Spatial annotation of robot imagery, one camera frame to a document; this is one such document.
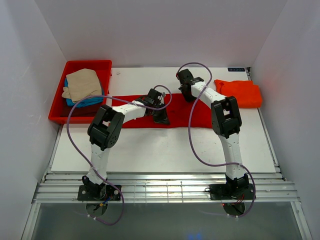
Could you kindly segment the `red t shirt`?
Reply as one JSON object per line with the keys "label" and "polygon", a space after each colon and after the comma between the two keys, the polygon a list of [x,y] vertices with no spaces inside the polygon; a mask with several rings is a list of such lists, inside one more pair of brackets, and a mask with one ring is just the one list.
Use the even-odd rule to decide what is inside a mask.
{"label": "red t shirt", "polygon": [[[152,116],[145,116],[136,120],[130,120],[122,125],[125,129],[170,129],[184,128],[188,126],[189,116],[193,103],[186,102],[181,93],[173,93],[172,101],[166,112],[170,124],[155,123]],[[212,128],[211,109],[202,101],[198,101],[192,113],[192,128]]]}

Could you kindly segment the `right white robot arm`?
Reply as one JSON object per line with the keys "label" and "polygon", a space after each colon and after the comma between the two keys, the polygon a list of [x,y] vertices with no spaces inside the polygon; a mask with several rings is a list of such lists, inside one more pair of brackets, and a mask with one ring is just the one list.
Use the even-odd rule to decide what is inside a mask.
{"label": "right white robot arm", "polygon": [[[193,102],[188,119],[188,138],[194,156],[204,165],[210,167],[226,167],[225,184],[214,184],[209,192],[216,199],[241,197],[249,189],[249,177],[243,167],[239,146],[239,133],[242,119],[235,97],[226,97],[210,88],[202,78],[180,80],[180,88],[184,99]],[[193,111],[198,101],[203,102],[211,110],[211,126],[222,144],[225,163],[213,164],[203,161],[193,147],[191,122]]]}

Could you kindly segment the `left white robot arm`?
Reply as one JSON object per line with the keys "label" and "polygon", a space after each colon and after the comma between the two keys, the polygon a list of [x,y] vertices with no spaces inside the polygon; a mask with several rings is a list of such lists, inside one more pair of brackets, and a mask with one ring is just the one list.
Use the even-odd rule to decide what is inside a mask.
{"label": "left white robot arm", "polygon": [[120,106],[102,105],[88,128],[91,146],[91,167],[82,182],[87,193],[95,200],[107,195],[107,164],[111,148],[120,137],[123,124],[146,116],[152,116],[156,123],[170,123],[165,103],[161,99],[140,97]]}

